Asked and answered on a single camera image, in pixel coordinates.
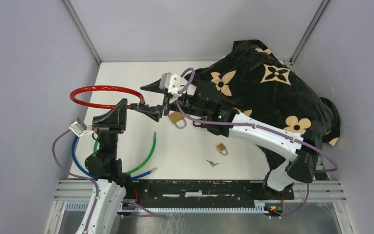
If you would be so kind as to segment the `large brass padlock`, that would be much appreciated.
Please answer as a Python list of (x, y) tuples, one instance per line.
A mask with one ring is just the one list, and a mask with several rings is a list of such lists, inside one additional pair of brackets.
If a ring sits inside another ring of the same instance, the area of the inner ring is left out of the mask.
[(179, 112), (173, 112), (168, 115), (171, 123), (178, 129), (184, 129), (187, 126), (187, 122), (183, 114)]

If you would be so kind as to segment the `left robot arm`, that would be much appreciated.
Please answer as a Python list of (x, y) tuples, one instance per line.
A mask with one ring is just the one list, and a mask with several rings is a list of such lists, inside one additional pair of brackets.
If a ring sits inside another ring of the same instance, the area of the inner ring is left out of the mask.
[(127, 104), (124, 98), (107, 113), (93, 118), (92, 132), (97, 135), (99, 149), (85, 160), (93, 176), (93, 191), (78, 234), (109, 234), (121, 202), (133, 194), (131, 175), (123, 172), (122, 161), (117, 158), (118, 136), (126, 129)]

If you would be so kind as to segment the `small padlock keys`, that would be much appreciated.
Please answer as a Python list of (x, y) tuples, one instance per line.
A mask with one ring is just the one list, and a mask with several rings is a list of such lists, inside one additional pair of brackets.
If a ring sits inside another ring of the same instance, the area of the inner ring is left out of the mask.
[(213, 161), (210, 161), (210, 160), (206, 160), (212, 167), (215, 167), (216, 165), (219, 165), (219, 163), (215, 163)]

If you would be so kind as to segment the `red cable lock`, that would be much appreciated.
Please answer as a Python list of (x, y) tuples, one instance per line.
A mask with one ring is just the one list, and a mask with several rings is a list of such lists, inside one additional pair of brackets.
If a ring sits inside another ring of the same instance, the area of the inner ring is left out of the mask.
[(111, 86), (111, 85), (93, 85), (93, 86), (84, 86), (77, 88), (73, 91), (70, 92), (69, 98), (72, 102), (90, 107), (90, 108), (98, 108), (98, 109), (113, 109), (115, 106), (114, 105), (107, 105), (107, 104), (97, 104), (97, 103), (91, 103), (91, 102), (86, 102), (83, 100), (78, 99), (76, 96), (82, 93), (87, 93), (87, 92), (95, 92), (95, 91), (112, 91), (112, 92), (120, 92), (120, 93), (126, 93), (130, 94), (133, 96), (136, 96), (139, 98), (139, 103), (140, 104), (146, 104), (144, 96), (133, 89), (126, 88), (126, 87), (120, 87), (120, 86)]

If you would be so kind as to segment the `small brass padlock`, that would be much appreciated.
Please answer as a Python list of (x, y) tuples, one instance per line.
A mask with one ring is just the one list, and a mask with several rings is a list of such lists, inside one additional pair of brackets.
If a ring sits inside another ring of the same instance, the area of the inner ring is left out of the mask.
[(223, 156), (228, 155), (228, 151), (227, 151), (226, 147), (225, 147), (222, 143), (218, 144), (215, 148), (216, 148), (216, 150), (217, 150), (221, 155), (223, 155)]

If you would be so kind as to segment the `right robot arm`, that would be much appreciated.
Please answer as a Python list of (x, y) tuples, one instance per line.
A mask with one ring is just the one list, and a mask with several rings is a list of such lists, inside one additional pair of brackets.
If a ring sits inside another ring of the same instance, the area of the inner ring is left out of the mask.
[(308, 134), (292, 133), (257, 121), (236, 109), (221, 103), (221, 93), (209, 83), (196, 85), (192, 95), (180, 94), (184, 88), (181, 78), (165, 74), (141, 90), (164, 95), (161, 105), (131, 104), (130, 109), (143, 113), (158, 122), (171, 111), (200, 124), (213, 135), (242, 139), (264, 149), (275, 152), (285, 161), (270, 170), (262, 185), (262, 194), (268, 199), (276, 198), (288, 185), (301, 182), (310, 184), (314, 180), (319, 138)]

